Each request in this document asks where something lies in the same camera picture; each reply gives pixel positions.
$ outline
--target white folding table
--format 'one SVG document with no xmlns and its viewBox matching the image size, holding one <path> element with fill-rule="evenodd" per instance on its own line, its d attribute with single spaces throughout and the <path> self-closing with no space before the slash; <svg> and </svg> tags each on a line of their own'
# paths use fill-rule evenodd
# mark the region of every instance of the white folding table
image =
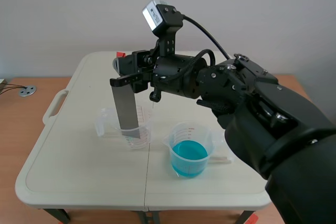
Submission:
<svg viewBox="0 0 336 224">
<path fill-rule="evenodd" d="M 162 93 L 154 105 L 149 147 L 132 150 L 123 138 L 98 138 L 98 111 L 114 106 L 109 79 L 118 76 L 112 67 L 115 56 L 115 51 L 85 56 L 55 96 L 43 117 L 45 128 L 17 177 L 15 190 L 22 202 L 63 223 L 69 221 L 63 208 L 152 211 L 158 222 L 160 210 L 236 209 L 247 211 L 248 217 L 270 203 L 266 181 L 238 159 L 223 164 L 220 147 L 199 176 L 185 179 L 173 171 L 161 141 L 174 124 L 192 120 L 222 130 L 211 110 L 195 100 Z M 147 101 L 149 93 L 136 97 Z M 145 215 L 139 216 L 146 222 Z"/>
</svg>

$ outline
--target plastic measuring cup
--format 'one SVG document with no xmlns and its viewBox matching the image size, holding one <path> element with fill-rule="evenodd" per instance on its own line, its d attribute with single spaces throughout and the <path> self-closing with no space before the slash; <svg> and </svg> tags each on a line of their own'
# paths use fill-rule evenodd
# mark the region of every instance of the plastic measuring cup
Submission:
<svg viewBox="0 0 336 224">
<path fill-rule="evenodd" d="M 200 174 L 207 166 L 216 145 L 224 142 L 223 134 L 212 132 L 196 122 L 177 124 L 164 140 L 170 150 L 173 169 L 185 177 Z"/>
<path fill-rule="evenodd" d="M 115 108 L 102 109 L 96 119 L 97 135 L 102 138 L 121 137 L 131 148 L 143 148 L 151 142 L 152 108 L 149 104 L 136 104 L 139 127 L 123 130 L 120 128 L 117 110 Z"/>
</svg>

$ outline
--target wire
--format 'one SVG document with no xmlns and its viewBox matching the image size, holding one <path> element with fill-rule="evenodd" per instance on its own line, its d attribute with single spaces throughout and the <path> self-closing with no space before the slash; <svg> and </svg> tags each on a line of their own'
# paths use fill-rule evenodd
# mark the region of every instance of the wire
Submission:
<svg viewBox="0 0 336 224">
<path fill-rule="evenodd" d="M 5 87 L 5 88 L 0 89 L 0 91 L 1 91 L 1 90 L 4 90 L 4 89 L 12 89 L 12 88 L 13 88 L 13 87 Z M 26 89 L 26 88 L 24 88 L 24 87 L 19 87 L 19 86 L 14 87 L 14 88 Z"/>
<path fill-rule="evenodd" d="M 10 84 L 10 83 L 6 83 L 6 84 L 4 84 L 5 86 L 6 85 L 9 85 L 9 86 L 16 86 L 16 87 L 21 87 L 21 88 L 27 88 L 26 86 L 22 86 L 22 85 L 17 85 L 17 84 Z"/>
<path fill-rule="evenodd" d="M 10 88 L 10 89 L 7 89 L 5 90 L 4 92 L 1 92 L 0 95 L 2 95 L 3 93 L 6 93 L 7 91 L 9 90 L 12 90 L 12 89 L 21 89 L 22 87 L 13 87 L 13 88 Z"/>
<path fill-rule="evenodd" d="M 220 46 L 220 44 L 217 42 L 217 40 L 199 23 L 197 23 L 192 18 L 189 18 L 188 16 L 182 15 L 183 19 L 190 22 L 194 26 L 196 26 L 199 30 L 201 30 L 205 35 L 215 44 L 215 46 L 221 51 L 221 53 L 224 55 L 226 59 L 230 59 L 230 56 L 226 53 L 226 51 Z"/>
<path fill-rule="evenodd" d="M 189 70 L 189 68 L 194 66 L 199 61 L 199 59 L 201 59 L 205 54 L 208 54 L 210 57 L 210 66 L 212 67 L 216 65 L 216 58 L 214 52 L 212 52 L 210 49 L 204 49 L 200 51 L 180 72 L 173 74 L 172 76 L 168 76 L 165 79 L 160 79 L 160 81 L 169 82 L 183 76 Z"/>
</svg>

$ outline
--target table leg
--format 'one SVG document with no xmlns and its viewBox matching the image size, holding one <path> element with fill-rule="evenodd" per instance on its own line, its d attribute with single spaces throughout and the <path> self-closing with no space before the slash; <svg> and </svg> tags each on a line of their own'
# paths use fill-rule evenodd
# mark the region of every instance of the table leg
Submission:
<svg viewBox="0 0 336 224">
<path fill-rule="evenodd" d="M 70 222 L 70 217 L 64 209 L 44 209 L 44 211 L 58 219 L 63 224 L 68 224 Z"/>
<path fill-rule="evenodd" d="M 160 211 L 152 211 L 152 216 L 153 216 L 152 218 L 153 218 L 154 224 L 160 224 L 159 212 Z"/>
<path fill-rule="evenodd" d="M 250 218 L 254 211 L 244 211 L 235 222 L 235 224 L 244 224 Z"/>
<path fill-rule="evenodd" d="M 141 224 L 148 224 L 148 218 L 145 212 L 143 211 L 135 211 L 137 212 L 139 219 L 141 221 Z"/>
</svg>

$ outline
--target red markings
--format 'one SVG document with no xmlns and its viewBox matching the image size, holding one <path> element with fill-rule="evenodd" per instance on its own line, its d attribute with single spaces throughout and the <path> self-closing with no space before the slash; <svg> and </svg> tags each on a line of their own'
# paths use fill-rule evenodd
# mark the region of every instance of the red markings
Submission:
<svg viewBox="0 0 336 224">
<path fill-rule="evenodd" d="M 245 224 L 255 224 L 257 223 L 258 219 L 259 219 L 258 216 L 256 216 L 255 214 L 252 214 L 250 218 L 248 218 L 248 220 L 245 222 Z"/>
<path fill-rule="evenodd" d="M 126 54 L 124 52 L 117 52 L 117 58 L 124 58 Z"/>
</svg>

